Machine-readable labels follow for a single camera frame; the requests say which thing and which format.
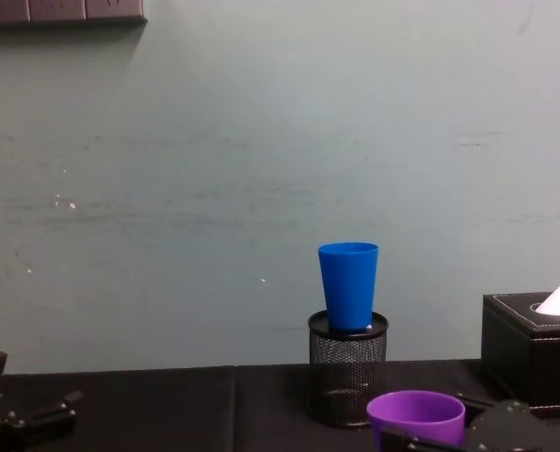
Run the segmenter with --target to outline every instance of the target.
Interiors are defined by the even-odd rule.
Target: table
[[[505,394],[476,360],[382,364],[385,390]],[[329,428],[304,410],[307,365],[5,376],[0,410],[30,409],[80,389],[71,438],[39,451],[374,451],[369,428]]]

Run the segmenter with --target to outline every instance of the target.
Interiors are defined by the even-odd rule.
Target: tissue box
[[[541,417],[560,416],[560,315],[535,312],[549,295],[485,295],[483,302],[483,366]]]

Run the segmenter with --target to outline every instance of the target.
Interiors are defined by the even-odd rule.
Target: mesh pen holder
[[[323,424],[343,428],[369,425],[367,404],[382,391],[389,322],[373,313],[372,328],[335,331],[327,311],[309,318],[310,387],[307,409]]]

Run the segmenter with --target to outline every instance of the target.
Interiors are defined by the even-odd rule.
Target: cup
[[[381,451],[380,429],[401,428],[411,436],[462,445],[466,407],[455,397],[430,391],[381,395],[367,405],[367,415]]]
[[[373,243],[329,243],[319,248],[329,326],[364,330],[372,323],[378,247]]]

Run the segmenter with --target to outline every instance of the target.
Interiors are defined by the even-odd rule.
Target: painted wall
[[[327,241],[382,246],[392,359],[560,282],[560,1],[149,4],[0,34],[10,371],[305,362]]]

